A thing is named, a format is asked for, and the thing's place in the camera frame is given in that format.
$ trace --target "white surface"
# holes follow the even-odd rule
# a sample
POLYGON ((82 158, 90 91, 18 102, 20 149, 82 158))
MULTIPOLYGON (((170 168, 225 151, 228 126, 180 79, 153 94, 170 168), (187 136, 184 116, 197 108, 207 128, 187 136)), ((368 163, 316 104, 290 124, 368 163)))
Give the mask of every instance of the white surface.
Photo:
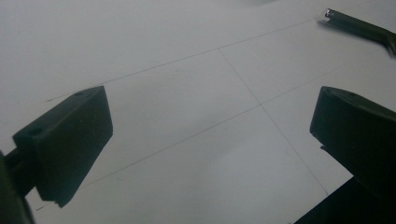
POLYGON ((396 110, 394 59, 327 7, 396 31, 393 0, 1 1, 1 150, 101 83, 114 122, 70 204, 28 195, 37 223, 296 221, 350 178, 308 130, 320 86, 396 110))

